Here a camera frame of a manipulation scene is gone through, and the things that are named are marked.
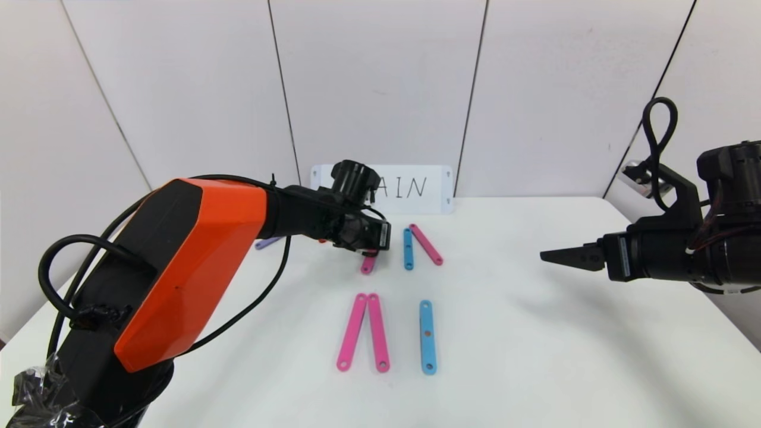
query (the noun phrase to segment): white table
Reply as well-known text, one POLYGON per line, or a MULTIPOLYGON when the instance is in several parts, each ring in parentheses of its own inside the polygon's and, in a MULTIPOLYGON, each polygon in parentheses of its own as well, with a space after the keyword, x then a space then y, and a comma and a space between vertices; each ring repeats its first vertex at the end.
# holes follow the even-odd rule
MULTIPOLYGON (((452 216, 395 216, 371 276, 360 257, 295 238, 280 283, 216 341, 177 359, 141 428, 251 426, 761 426, 761 355, 685 283, 612 283, 541 262, 628 222, 593 198, 457 200, 452 216), (445 259, 416 247, 418 223, 445 259), (348 372, 336 369, 352 302, 377 292, 391 369, 374 369, 367 317, 348 372), (438 373, 420 368, 418 305, 434 305, 438 373)), ((251 251, 207 331, 256 298, 280 241, 251 251)), ((13 375, 41 364, 49 305, 0 353, 0 420, 13 375)))

